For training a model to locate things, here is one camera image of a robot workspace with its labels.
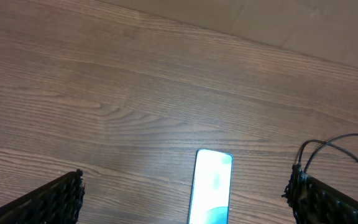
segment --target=black cable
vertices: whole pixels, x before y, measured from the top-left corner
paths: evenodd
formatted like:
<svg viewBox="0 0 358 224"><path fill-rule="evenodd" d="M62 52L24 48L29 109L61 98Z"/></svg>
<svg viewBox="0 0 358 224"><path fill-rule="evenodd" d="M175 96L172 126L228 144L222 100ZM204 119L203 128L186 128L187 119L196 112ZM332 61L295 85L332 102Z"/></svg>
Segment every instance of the black cable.
<svg viewBox="0 0 358 224"><path fill-rule="evenodd" d="M351 152L349 152L349 151L347 151L346 149L343 149L343 148L341 148L341 147L339 147L339 146L336 146L336 145L332 144L332 142L334 142L334 141L337 141L337 140L342 139L342 138L350 137L350 136L358 136L358 133L345 134L345 135L342 135L342 136L338 136L338 137L336 137L336 138L333 138L333 139L329 140L328 142L320 141L320 140L316 140L316 139L313 139L313 140L309 140L309 141L307 141L307 142L304 142L304 143L302 144L302 146L300 147L299 160L298 160L299 165L301 164L301 158L302 158L303 151L305 150L305 147L306 147L309 143L311 143L311 142L320 143L321 146L320 146L319 148L317 148L316 150L314 150L314 152L313 152L312 155L310 156L309 161L308 161L308 163L307 163L306 166L305 166L305 170L304 170L305 173L307 172L307 170L308 170L308 168L309 168L309 166L310 166L310 164L311 164L311 161L316 157L317 153L318 153L319 151L321 151L321 150L322 150L324 147L326 147L326 146L334 147L334 148L340 150L341 152L347 154L348 156L352 157L355 161L358 162L358 158L357 158L355 155L353 155Z"/></svg>

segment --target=phone screen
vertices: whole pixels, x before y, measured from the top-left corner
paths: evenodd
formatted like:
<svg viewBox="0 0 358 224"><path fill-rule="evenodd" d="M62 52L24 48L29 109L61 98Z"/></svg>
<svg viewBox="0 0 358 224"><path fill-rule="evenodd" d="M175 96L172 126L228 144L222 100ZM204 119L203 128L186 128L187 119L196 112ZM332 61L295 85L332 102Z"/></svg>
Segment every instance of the phone screen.
<svg viewBox="0 0 358 224"><path fill-rule="evenodd" d="M233 157L200 149L191 193L189 224L226 224Z"/></svg>

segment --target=wood grain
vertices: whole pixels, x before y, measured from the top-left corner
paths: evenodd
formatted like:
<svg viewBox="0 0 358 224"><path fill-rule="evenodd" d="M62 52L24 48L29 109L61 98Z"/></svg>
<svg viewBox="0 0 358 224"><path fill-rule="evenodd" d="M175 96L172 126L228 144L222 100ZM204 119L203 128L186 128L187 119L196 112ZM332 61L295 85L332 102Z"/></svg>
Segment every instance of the wood grain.
<svg viewBox="0 0 358 224"><path fill-rule="evenodd" d="M234 155L230 223L294 223L299 145L356 131L356 69L97 1L0 0L0 206L80 168L81 223L185 223L208 148ZM345 155L310 173L358 200Z"/></svg>

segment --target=white screen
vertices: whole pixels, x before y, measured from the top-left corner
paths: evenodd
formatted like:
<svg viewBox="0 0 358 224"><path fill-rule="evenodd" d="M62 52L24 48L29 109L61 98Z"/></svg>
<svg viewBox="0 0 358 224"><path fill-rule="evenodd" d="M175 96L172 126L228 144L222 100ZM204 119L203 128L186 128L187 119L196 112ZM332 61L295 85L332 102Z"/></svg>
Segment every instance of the white screen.
<svg viewBox="0 0 358 224"><path fill-rule="evenodd" d="M230 154L200 149L191 196L189 224L226 224L232 169Z"/></svg>

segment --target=cord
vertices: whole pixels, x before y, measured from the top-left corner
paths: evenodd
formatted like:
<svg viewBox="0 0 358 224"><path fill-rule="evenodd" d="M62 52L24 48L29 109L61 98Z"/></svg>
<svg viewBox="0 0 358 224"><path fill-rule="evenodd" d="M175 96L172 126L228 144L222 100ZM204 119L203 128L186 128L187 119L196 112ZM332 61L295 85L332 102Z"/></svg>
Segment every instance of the cord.
<svg viewBox="0 0 358 224"><path fill-rule="evenodd" d="M309 160L308 160L308 163L307 163L306 166L305 166L305 170L304 170L305 173L308 171L308 168L309 168L309 166L310 166L310 164L311 164L311 161L316 157L317 153L318 153L319 151L321 151L321 150L322 150L324 147L326 147L326 146L331 146L331 147L333 147L333 148L335 148L335 149L337 149L337 150L339 150L339 151L341 151L341 152L347 154L348 156L352 157L356 162L358 162L358 158L357 158L355 155L353 155L351 152L349 152L349 151L347 151L346 149L343 149L343 148L341 148L341 147L339 147L339 146L336 146L336 145L332 144L332 142L334 142L334 141L337 141L337 140L343 139L343 138L347 138L347 137L350 137L350 136L358 136L358 133L344 134L344 135L342 135L342 136L338 136L338 137L336 137L336 138L333 138L333 139L329 140L328 142L320 141L320 140L316 140L316 139L313 139L313 140L309 140L309 141L304 142L304 143L302 144L302 146L300 147L299 160L298 160L299 165L301 165L302 154L303 154L303 151L305 150L305 147L306 147L309 143L311 143L311 142L320 143L321 146L318 147L316 150L314 150L314 152L313 152L312 155L310 156L310 158L309 158Z"/></svg>

